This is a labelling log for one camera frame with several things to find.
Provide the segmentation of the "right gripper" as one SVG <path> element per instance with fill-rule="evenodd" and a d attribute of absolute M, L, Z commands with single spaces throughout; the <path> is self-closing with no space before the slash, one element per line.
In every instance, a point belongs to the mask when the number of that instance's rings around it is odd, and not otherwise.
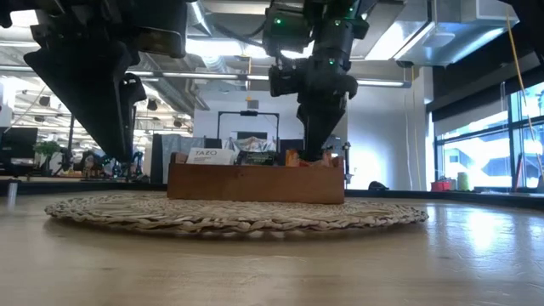
<path fill-rule="evenodd" d="M 315 162 L 322 146 L 358 92 L 348 74 L 351 62 L 341 54 L 313 54 L 296 60 L 297 118 L 303 124 L 303 159 Z"/>

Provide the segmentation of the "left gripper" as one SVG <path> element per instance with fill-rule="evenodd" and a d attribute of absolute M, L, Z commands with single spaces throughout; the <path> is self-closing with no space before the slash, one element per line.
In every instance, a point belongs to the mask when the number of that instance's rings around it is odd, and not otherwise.
<path fill-rule="evenodd" d="M 127 73 L 137 53 L 138 4 L 132 0 L 1 0 L 2 38 L 23 48 L 46 83 L 106 155 L 133 155 L 135 104 L 146 100 L 140 78 Z"/>

